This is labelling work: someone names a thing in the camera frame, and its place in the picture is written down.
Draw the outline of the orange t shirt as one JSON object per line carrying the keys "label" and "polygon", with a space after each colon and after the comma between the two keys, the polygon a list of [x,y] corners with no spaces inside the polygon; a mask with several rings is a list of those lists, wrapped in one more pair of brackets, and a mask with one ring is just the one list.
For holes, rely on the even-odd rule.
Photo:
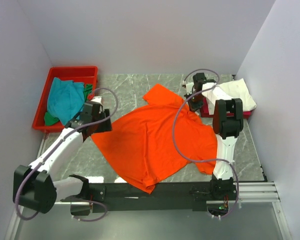
{"label": "orange t shirt", "polygon": [[199,172],[212,174],[217,156],[212,127],[188,106],[181,107],[183,99],[161,84],[143,99],[147,105],[113,122],[112,131],[91,136],[113,170],[148,194],[189,164],[186,157],[197,161]]}

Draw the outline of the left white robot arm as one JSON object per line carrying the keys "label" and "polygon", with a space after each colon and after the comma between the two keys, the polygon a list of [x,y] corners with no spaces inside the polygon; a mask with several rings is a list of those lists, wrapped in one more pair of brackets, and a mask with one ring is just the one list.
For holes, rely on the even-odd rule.
{"label": "left white robot arm", "polygon": [[102,98],[97,96],[86,101],[82,111],[66,124],[59,137],[40,157],[28,166],[16,168],[12,198],[15,207],[22,206],[46,214],[55,202],[68,197],[88,200],[90,183],[86,177],[72,174],[65,180],[56,180],[56,174],[92,134],[111,130],[110,111],[103,107]]}

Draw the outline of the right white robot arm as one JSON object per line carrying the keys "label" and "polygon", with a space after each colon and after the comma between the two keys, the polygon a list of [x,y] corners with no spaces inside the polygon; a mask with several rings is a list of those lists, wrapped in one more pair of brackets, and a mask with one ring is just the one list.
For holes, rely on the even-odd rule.
{"label": "right white robot arm", "polygon": [[236,191],[232,166],[235,145],[244,128],[243,102],[225,93],[215,80],[206,78],[203,72],[195,73],[192,79],[193,82],[183,84],[189,109],[192,112],[199,110],[204,99],[214,108],[212,128],[217,139],[216,157],[222,160],[215,163],[209,193],[212,198],[220,200]]}

